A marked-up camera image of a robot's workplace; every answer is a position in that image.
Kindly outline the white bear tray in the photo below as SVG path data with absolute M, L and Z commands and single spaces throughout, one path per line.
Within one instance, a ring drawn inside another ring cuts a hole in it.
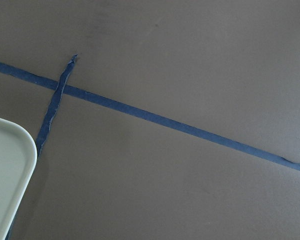
M 7 236 L 36 163 L 32 136 L 20 125 L 0 118 L 0 240 Z

